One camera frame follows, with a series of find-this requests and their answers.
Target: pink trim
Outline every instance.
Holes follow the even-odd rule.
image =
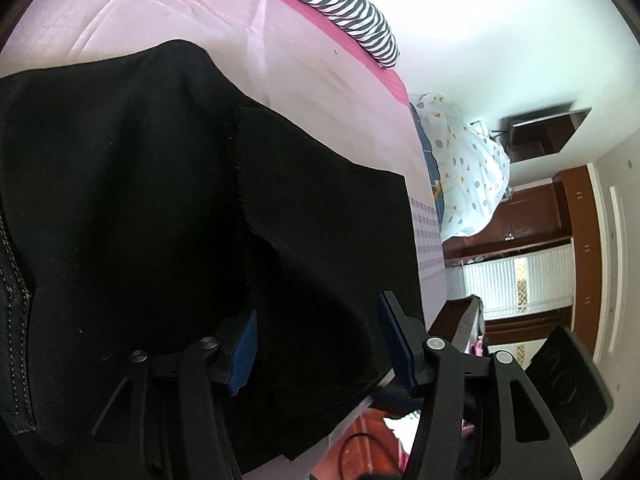
[[[398,102],[407,107],[409,106],[409,96],[407,95],[406,88],[395,70],[382,68],[356,40],[340,27],[334,25],[331,20],[320,11],[298,0],[280,1],[306,18],[329,38],[334,40],[345,52],[351,54],[354,59],[361,62],[382,85],[389,90],[389,93],[395,97]]]

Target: black garment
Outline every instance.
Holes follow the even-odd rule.
[[[0,80],[0,197],[0,410],[46,478],[135,349],[181,351],[257,308],[257,361],[226,407],[248,470],[315,444],[389,370],[377,293],[421,318],[404,179],[184,41]]]

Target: mattress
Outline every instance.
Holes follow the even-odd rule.
[[[349,160],[402,174],[411,204],[424,320],[447,286],[430,177],[404,85],[297,0],[34,0],[0,53],[0,76],[132,54],[172,39],[204,48],[242,92]],[[298,478],[335,435],[246,478]]]

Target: white blind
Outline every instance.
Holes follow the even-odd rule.
[[[516,280],[516,260],[524,260],[526,279]],[[526,316],[574,302],[574,252],[571,245],[447,269],[450,300],[475,294],[484,303],[485,319]]]

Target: stitching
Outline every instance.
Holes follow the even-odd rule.
[[[29,383],[27,378],[27,318],[28,318],[28,298],[30,294],[27,292],[26,287],[24,285],[24,280],[18,272],[18,266],[15,263],[14,255],[9,247],[9,240],[6,235],[6,230],[4,228],[4,218],[2,212],[0,211],[0,236],[2,237],[2,243],[4,244],[4,250],[6,254],[9,256],[9,263],[14,270],[14,276],[16,282],[20,285],[22,289],[22,329],[20,331],[20,371],[22,372],[22,392],[24,394],[24,404],[27,408],[27,414],[29,419],[29,424],[33,421],[33,413],[31,413],[31,403],[29,402]]]
[[[2,272],[2,267],[0,267],[0,277],[2,277],[2,282],[4,283],[4,288],[6,289],[6,294],[8,298],[8,304],[9,304],[7,309],[8,311],[7,327],[9,332],[9,367],[11,368],[11,384],[12,384],[12,392],[14,394],[14,406],[15,406],[14,415],[19,415],[20,412],[18,410],[18,388],[15,384],[13,328],[11,326],[11,304],[12,304],[12,301],[14,300],[14,293],[12,291],[12,288],[9,286],[9,284],[6,281],[6,276],[4,275],[4,272]]]

